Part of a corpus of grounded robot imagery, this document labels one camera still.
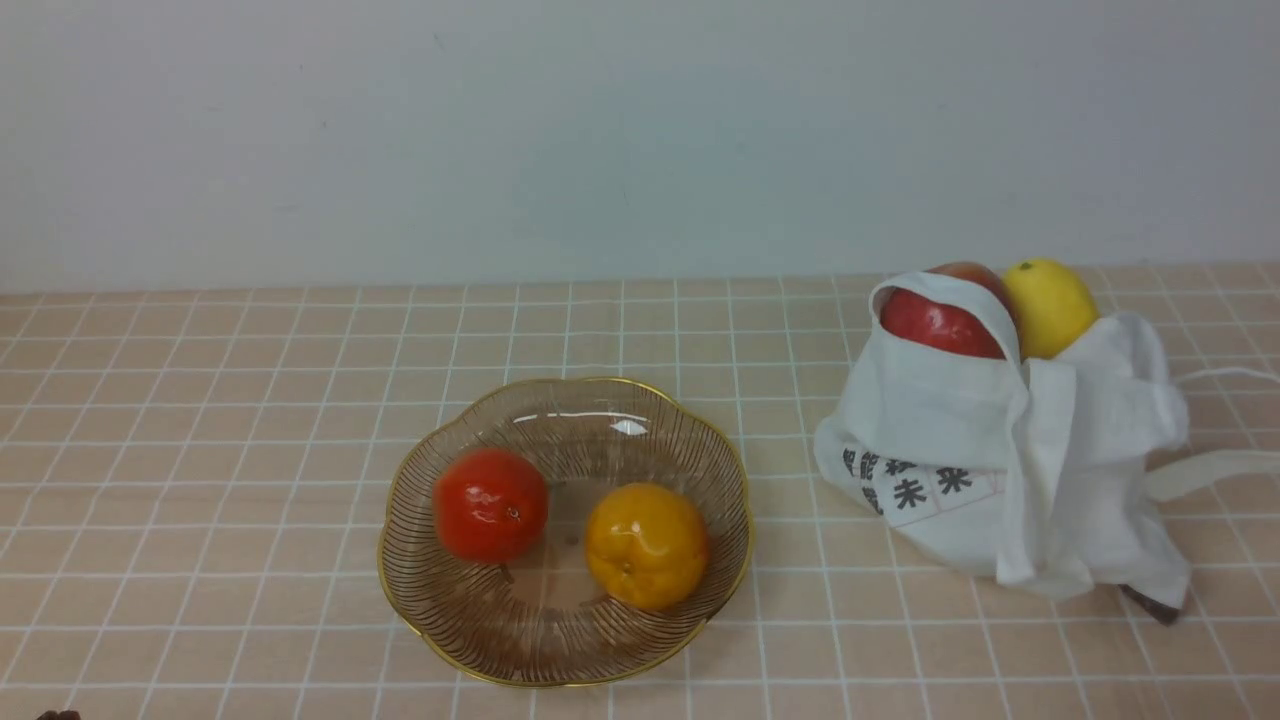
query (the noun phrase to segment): bag strap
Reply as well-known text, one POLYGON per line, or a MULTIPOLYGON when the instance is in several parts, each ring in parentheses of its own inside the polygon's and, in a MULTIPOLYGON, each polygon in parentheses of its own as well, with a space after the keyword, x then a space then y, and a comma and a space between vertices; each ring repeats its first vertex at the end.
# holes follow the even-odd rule
POLYGON ((938 273, 902 273, 877 284, 867 299, 872 328, 883 331, 879 311, 892 290, 911 291, 934 302, 960 307, 982 323, 1005 352, 1014 372, 1021 374, 1021 347, 1018 345, 1018 327, 1000 299, 975 282, 963 281, 938 273))
MULTIPOLYGON (((1248 375, 1280 383, 1280 375, 1252 368, 1211 368, 1196 370, 1174 380, 1175 384, 1221 375, 1248 375)), ((1167 502, 1198 489, 1207 488, 1233 475, 1247 473, 1280 473, 1280 452, 1270 450, 1212 450, 1175 460, 1143 478, 1147 497, 1167 502)))

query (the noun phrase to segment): lemon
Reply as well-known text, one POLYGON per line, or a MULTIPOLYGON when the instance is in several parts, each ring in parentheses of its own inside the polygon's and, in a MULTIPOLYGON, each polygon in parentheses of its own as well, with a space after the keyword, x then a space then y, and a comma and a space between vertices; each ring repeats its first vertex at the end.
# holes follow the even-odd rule
POLYGON ((1098 319, 1089 287, 1057 260, 1032 258, 1014 265, 1005 273, 1005 287, 1023 357, 1056 357, 1098 319))

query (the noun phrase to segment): glass bowl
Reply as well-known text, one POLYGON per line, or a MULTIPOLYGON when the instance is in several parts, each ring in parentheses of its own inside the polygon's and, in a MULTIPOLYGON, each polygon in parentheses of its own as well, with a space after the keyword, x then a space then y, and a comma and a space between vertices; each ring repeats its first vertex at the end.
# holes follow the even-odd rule
POLYGON ((392 482, 378 571, 396 612, 445 661, 509 687, 594 685, 677 655, 737 591, 755 532, 741 457, 713 425, 625 378, 524 380, 426 436, 392 482), (431 484, 483 446, 529 459, 550 487, 541 542, 507 565, 449 555, 431 484), (655 482, 687 496, 710 536, 692 596, 663 612, 623 605, 586 570, 582 530, 609 489, 655 482))

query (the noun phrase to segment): red apple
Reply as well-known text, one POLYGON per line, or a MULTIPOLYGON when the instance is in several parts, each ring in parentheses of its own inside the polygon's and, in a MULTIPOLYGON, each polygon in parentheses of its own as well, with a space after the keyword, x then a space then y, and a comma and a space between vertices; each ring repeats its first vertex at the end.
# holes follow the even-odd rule
MULTIPOLYGON (((979 263, 947 263, 925 270, 980 284, 1014 316, 1012 301, 1005 282, 979 263)), ((978 318, 955 305, 933 302, 909 290, 895 288, 881 307, 881 325, 895 336, 957 355, 1004 359, 996 338, 982 327, 978 318)))

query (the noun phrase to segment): white tote bag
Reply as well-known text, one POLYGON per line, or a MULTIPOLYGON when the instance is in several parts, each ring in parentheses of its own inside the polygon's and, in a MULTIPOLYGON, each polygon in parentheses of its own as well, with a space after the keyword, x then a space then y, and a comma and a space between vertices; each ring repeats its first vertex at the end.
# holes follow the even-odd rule
POLYGON ((1097 320, 1053 360, 988 360, 884 331, 893 288, 968 310, 1020 357, 986 288, 934 273, 881 283, 870 338, 815 432, 822 477, 965 573, 1055 601, 1117 584, 1181 607, 1190 569, 1152 501, 1280 469, 1280 455, 1220 451, 1147 473, 1148 452, 1187 442, 1188 409, 1135 314, 1097 320))

